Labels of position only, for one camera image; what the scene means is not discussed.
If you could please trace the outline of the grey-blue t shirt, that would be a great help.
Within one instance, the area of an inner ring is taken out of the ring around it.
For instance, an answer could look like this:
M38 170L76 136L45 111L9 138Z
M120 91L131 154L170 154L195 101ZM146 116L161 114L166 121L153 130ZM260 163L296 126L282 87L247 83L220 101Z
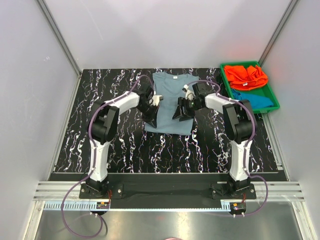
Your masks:
M199 77L191 74L172 75L166 72L152 74L156 93L163 96L159 103L156 124L153 127L145 124L145 131L150 133L171 134L189 136L193 127L193 119L179 121L173 119L178 107L178 98L185 97L184 85L199 80Z

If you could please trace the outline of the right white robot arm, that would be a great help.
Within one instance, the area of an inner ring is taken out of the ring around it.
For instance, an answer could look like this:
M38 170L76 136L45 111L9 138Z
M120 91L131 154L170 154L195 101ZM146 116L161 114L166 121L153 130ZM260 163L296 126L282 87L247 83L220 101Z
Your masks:
M225 134L231 142L231 164L228 180L220 188L212 191L220 196L239 198L249 189L249 156L256 131L256 119L251 103L235 100L209 89L206 80L194 81L183 86L184 97L177 100L173 119L180 122L191 120L198 110L207 108L223 114Z

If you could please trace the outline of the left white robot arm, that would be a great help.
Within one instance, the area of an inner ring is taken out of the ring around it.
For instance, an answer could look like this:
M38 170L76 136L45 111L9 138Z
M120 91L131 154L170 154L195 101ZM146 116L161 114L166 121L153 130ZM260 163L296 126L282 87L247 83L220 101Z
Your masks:
M108 156L110 144L118 130L119 116L131 109L142 114L145 123L157 127L157 114L162 95L156 94L150 85L126 91L107 101L94 102L87 133L90 141L90 165L87 177L81 181L82 194L103 198L111 194L108 183Z

